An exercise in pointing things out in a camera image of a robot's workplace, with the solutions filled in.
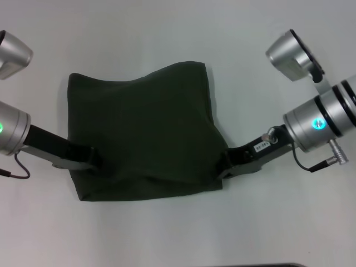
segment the white background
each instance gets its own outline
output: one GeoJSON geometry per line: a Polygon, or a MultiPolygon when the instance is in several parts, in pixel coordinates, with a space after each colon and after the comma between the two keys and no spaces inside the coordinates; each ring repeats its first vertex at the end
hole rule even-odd
{"type": "MultiPolygon", "coordinates": [[[[200,61],[217,126],[243,145],[317,94],[275,70],[265,50],[293,28],[335,84],[356,73],[355,9],[352,0],[2,0],[0,28],[34,58],[1,82],[0,98],[66,137],[70,73],[123,81],[200,61]]],[[[0,265],[354,267],[355,132],[340,140],[343,167],[310,174],[287,154],[221,191],[142,202],[80,202],[68,171],[21,154],[32,177],[0,178],[0,265]]],[[[330,151],[298,155],[311,166],[330,151]]],[[[0,167],[22,173],[11,157],[0,167]]]]}

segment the label sticker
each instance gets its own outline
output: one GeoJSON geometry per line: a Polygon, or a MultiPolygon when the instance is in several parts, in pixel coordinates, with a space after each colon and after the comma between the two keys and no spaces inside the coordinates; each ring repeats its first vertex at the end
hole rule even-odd
{"type": "Polygon", "coordinates": [[[257,145],[254,146],[254,149],[256,152],[260,152],[261,150],[271,146],[270,142],[263,141],[261,143],[258,143],[257,145]]]}

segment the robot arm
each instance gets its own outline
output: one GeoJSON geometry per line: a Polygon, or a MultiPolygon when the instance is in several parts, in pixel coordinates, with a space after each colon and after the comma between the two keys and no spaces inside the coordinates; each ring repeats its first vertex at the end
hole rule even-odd
{"type": "MultiPolygon", "coordinates": [[[[33,52],[18,38],[0,31],[0,79],[4,80],[28,66],[33,52]]],[[[69,170],[99,169],[102,160],[93,147],[68,140],[31,125],[29,114],[0,102],[0,152],[13,155],[25,151],[69,170]]]]}
{"type": "Polygon", "coordinates": [[[220,177],[253,173],[262,165],[291,150],[296,163],[314,172],[348,159],[335,139],[356,126],[356,75],[331,87],[318,61],[291,29],[266,52],[272,65],[291,81],[312,78],[318,95],[283,116],[285,125],[272,127],[262,137],[228,149],[217,165],[220,177]],[[296,158],[295,146],[303,152],[329,144],[333,156],[306,168],[296,158]]]}

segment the silver cylindrical joint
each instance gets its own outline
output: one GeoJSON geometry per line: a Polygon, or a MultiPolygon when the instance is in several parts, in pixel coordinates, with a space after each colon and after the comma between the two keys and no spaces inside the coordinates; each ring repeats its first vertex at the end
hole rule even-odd
{"type": "Polygon", "coordinates": [[[0,102],[0,114],[0,152],[10,156],[23,146],[31,125],[31,117],[3,102],[0,102]]]}
{"type": "Polygon", "coordinates": [[[309,152],[356,127],[356,76],[307,101],[283,116],[298,146],[309,152]]]}

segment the folded cloth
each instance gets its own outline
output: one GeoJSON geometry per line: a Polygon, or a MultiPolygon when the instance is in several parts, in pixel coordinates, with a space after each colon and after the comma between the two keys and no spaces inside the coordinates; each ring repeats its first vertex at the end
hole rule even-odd
{"type": "Polygon", "coordinates": [[[227,145],[212,120],[203,63],[177,63],[128,82],[71,74],[68,139],[97,148],[104,161],[99,172],[70,171],[80,200],[146,200],[222,188],[215,165],[227,145]]]}

